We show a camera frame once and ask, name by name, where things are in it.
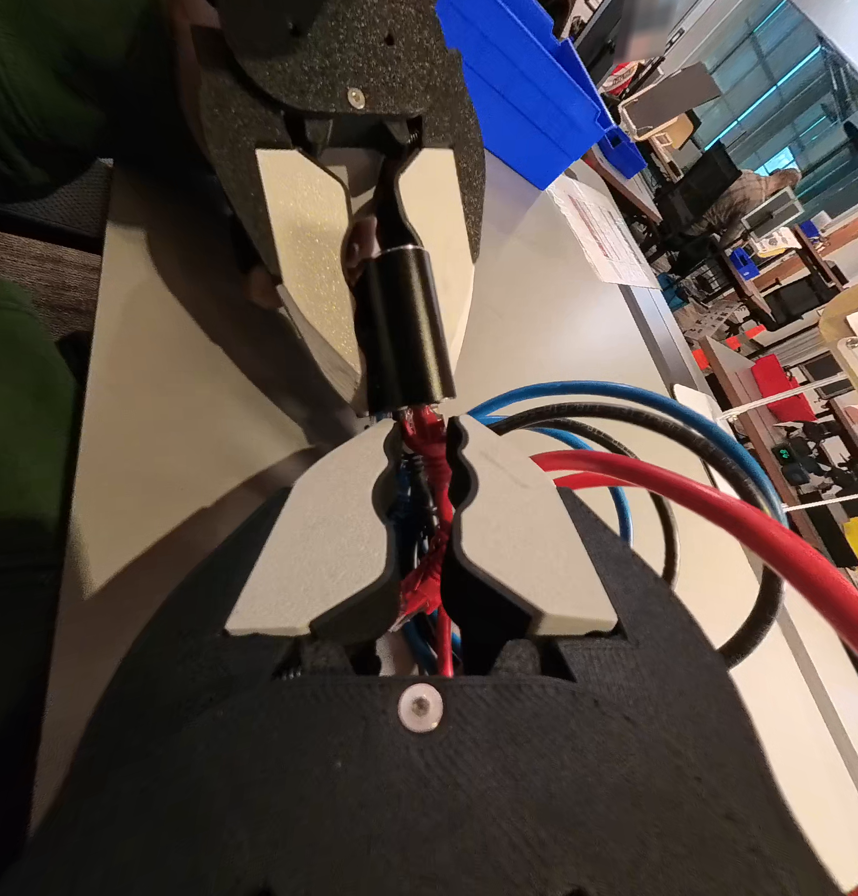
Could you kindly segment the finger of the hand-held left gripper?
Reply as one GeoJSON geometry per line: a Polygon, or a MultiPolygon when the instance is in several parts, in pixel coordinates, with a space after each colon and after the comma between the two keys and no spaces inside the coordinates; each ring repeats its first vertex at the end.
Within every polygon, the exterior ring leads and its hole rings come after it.
{"type": "Polygon", "coordinates": [[[472,305],[474,261],[453,151],[418,150],[398,176],[398,196],[406,223],[430,256],[450,365],[456,371],[472,305]]]}
{"type": "Polygon", "coordinates": [[[370,198],[370,153],[257,149],[278,261],[278,294],[323,377],[356,415],[367,414],[364,363],[348,283],[346,241],[370,198]]]}

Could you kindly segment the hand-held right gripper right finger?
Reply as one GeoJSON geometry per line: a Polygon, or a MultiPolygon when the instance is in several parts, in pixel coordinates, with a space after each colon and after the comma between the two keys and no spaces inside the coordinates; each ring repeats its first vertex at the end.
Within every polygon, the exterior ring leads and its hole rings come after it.
{"type": "Polygon", "coordinates": [[[446,429],[453,519],[441,596],[462,653],[613,632],[612,601],[550,477],[471,417],[446,429]]]}

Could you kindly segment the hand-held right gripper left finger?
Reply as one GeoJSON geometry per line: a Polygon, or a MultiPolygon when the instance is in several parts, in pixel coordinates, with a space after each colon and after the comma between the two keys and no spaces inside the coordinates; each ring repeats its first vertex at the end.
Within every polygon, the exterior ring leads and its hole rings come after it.
{"type": "Polygon", "coordinates": [[[225,628],[234,636],[377,641],[400,611],[398,498],[403,438],[380,420],[295,482],[225,628]]]}

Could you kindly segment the black ethernet switch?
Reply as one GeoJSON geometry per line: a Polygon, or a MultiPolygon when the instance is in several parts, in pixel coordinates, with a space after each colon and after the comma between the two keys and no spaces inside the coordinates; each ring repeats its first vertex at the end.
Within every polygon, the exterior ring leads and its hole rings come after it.
{"type": "Polygon", "coordinates": [[[456,396],[429,253],[419,245],[380,252],[354,291],[355,328],[372,416],[456,396]]]}

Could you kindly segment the blue plastic bin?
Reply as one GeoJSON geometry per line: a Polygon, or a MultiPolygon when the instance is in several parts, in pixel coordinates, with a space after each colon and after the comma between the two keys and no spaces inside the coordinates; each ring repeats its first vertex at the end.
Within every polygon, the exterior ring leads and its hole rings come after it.
{"type": "Polygon", "coordinates": [[[487,151],[545,190],[598,148],[632,178],[647,168],[614,123],[574,46],[535,1],[438,1],[446,45],[459,52],[487,151]]]}

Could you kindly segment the person's left forearm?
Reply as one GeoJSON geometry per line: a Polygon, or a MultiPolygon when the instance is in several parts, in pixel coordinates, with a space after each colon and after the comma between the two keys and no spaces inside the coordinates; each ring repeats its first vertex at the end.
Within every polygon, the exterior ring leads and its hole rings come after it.
{"type": "Polygon", "coordinates": [[[0,1],[0,203],[48,196],[96,160],[154,171],[200,161],[171,7],[0,1]]]}

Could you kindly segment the laminated instruction sheet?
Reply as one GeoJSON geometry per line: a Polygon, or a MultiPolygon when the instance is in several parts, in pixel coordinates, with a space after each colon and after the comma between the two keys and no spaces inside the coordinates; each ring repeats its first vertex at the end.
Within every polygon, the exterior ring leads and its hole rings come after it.
{"type": "Polygon", "coordinates": [[[577,180],[571,171],[547,187],[599,280],[659,288],[658,280],[609,193],[577,180]]]}

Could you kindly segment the white board stand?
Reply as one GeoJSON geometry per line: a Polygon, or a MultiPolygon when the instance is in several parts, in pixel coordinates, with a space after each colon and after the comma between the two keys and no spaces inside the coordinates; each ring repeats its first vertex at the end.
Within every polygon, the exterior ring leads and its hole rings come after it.
{"type": "MultiPolygon", "coordinates": [[[[721,413],[721,409],[718,408],[713,398],[701,391],[686,387],[684,385],[675,385],[673,387],[673,393],[674,399],[679,404],[700,414],[703,419],[720,428],[724,433],[726,433],[728,437],[733,439],[733,441],[737,441],[736,435],[732,430],[730,423],[726,419],[722,419],[719,416],[721,413]]],[[[832,508],[834,506],[841,506],[846,510],[847,514],[854,516],[856,515],[856,512],[849,511],[849,506],[853,502],[858,502],[858,493],[845,497],[835,495],[833,497],[827,498],[826,500],[810,501],[807,503],[804,502],[802,504],[784,504],[783,509],[790,513],[797,513],[803,510],[810,511],[816,508],[832,508]]]]}

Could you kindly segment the red plastic bin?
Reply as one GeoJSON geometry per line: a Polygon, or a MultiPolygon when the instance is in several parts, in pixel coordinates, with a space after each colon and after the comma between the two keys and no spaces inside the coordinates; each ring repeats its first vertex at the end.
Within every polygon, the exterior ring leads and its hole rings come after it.
{"type": "MultiPolygon", "coordinates": [[[[789,392],[800,386],[793,376],[787,374],[773,354],[757,359],[752,365],[751,374],[763,398],[789,392]]],[[[816,422],[816,413],[803,393],[772,401],[766,408],[779,424],[816,422]]]]}

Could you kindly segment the green sweatshirt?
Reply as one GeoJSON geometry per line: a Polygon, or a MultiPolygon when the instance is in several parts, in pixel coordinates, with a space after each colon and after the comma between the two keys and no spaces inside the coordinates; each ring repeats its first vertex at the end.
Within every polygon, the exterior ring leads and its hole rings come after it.
{"type": "Polygon", "coordinates": [[[76,382],[0,279],[0,859],[28,826],[54,634],[76,382]]]}

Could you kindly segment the wooden instruction board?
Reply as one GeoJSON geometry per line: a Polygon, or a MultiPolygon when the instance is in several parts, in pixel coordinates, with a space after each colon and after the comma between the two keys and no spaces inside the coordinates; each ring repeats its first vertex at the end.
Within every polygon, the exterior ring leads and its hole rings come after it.
{"type": "Polygon", "coordinates": [[[826,304],[819,332],[858,393],[858,284],[844,289],[826,304]]]}

